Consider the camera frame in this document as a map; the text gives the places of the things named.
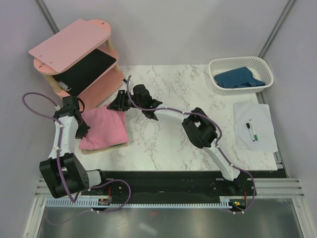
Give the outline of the pink t-shirt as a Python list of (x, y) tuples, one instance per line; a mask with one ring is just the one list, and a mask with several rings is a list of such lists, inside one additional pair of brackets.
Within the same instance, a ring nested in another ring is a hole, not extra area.
[(127, 143), (129, 140), (124, 112), (102, 106), (83, 112), (82, 118), (90, 129), (79, 143), (81, 150), (104, 149)]

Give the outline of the wooden tray board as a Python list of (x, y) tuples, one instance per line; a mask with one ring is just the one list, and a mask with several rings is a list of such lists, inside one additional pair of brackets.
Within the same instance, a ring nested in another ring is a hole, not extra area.
[(115, 147), (115, 148), (107, 147), (107, 148), (101, 148), (101, 149), (95, 149), (95, 150), (81, 150), (81, 152), (84, 155), (89, 155), (89, 154), (95, 154), (95, 153), (98, 153), (98, 152), (104, 152), (104, 151), (107, 151), (107, 150), (110, 150), (110, 149), (116, 149), (116, 148), (122, 148), (122, 147)]

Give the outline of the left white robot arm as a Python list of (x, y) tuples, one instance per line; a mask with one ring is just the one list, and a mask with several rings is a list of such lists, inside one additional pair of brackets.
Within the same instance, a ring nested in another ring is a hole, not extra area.
[(101, 178), (100, 170), (87, 171), (75, 155), (75, 140), (82, 139), (90, 127), (81, 116), (75, 96), (62, 99), (63, 107), (54, 116), (55, 137), (49, 158), (40, 162), (39, 169), (51, 195), (61, 198), (90, 187), (98, 194), (107, 193), (109, 184)]

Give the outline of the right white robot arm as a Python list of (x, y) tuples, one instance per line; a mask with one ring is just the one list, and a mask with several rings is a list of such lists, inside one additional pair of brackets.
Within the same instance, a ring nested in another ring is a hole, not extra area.
[(191, 112), (182, 112), (171, 107), (166, 107), (150, 95), (143, 84), (133, 87), (132, 94), (129, 90), (119, 90), (116, 98), (107, 109), (125, 112), (130, 108), (140, 109), (148, 119), (156, 121), (165, 120), (182, 125), (189, 141), (197, 148), (203, 149), (216, 163), (222, 177), (227, 181), (228, 192), (238, 195), (245, 189), (248, 175), (237, 169), (224, 155), (218, 145), (221, 133), (216, 124), (207, 117), (204, 111), (196, 107)]

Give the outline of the black tablet on shelf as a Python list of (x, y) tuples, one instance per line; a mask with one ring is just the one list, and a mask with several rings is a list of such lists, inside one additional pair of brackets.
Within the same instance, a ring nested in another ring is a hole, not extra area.
[(115, 62), (114, 57), (95, 49), (70, 69), (53, 78), (68, 94), (78, 96)]

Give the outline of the pink tiered shelf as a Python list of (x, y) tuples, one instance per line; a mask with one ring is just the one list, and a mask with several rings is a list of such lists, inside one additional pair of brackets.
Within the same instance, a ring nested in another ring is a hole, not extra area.
[(71, 95), (59, 86), (54, 75), (67, 71), (95, 49), (114, 57), (116, 62), (77, 96), (84, 102), (85, 109), (89, 110), (102, 104), (123, 83), (123, 73), (118, 67), (118, 52), (110, 37), (111, 26), (107, 22), (77, 19), (28, 53), (34, 58), (35, 69), (60, 98)]

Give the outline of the green folded t-shirt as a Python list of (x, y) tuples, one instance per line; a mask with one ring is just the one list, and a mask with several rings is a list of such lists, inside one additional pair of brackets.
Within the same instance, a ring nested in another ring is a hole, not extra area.
[(110, 146), (110, 148), (115, 148), (115, 147), (124, 147), (124, 146), (127, 146), (128, 145), (128, 143), (126, 142), (126, 143), (120, 143), (120, 144), (116, 144), (116, 145), (112, 145), (112, 146)]

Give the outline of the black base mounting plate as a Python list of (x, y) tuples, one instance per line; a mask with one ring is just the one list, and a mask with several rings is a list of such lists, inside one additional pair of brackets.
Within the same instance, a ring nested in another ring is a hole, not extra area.
[(285, 179), (285, 170), (252, 171), (241, 190), (232, 191), (215, 171), (103, 171), (102, 188), (84, 190), (83, 195), (109, 195), (114, 202), (218, 202), (222, 196), (253, 195), (251, 178)]

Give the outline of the white perforated plastic basket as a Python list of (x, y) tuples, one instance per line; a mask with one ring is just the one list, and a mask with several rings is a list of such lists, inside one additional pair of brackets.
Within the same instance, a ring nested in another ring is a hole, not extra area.
[(274, 82), (270, 68), (259, 57), (214, 59), (208, 70), (214, 92), (223, 96), (258, 93)]

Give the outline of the blue t-shirt in basket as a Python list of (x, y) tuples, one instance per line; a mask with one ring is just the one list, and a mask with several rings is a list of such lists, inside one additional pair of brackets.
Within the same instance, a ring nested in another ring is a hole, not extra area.
[(226, 89), (265, 86), (263, 81), (253, 77), (252, 72), (247, 67), (241, 67), (217, 74), (214, 79), (218, 86)]

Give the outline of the white folded cloth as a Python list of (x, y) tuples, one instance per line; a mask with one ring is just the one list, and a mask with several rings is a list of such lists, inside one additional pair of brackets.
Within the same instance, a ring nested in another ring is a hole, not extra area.
[[(239, 149), (267, 153), (278, 151), (269, 105), (238, 102), (233, 104), (233, 111), (235, 137)], [(246, 126), (249, 120), (253, 121), (258, 141), (252, 140), (253, 138)]]

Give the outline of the white green marker pen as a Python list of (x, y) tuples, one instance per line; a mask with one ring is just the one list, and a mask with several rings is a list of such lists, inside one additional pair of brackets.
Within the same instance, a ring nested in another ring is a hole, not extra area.
[(255, 126), (253, 124), (253, 121), (249, 120), (249, 122), (246, 123), (246, 126), (247, 126), (247, 128), (249, 130), (250, 135), (253, 138), (252, 140), (253, 141), (258, 141), (259, 139), (258, 139), (258, 135), (257, 135), (256, 130), (255, 130)]

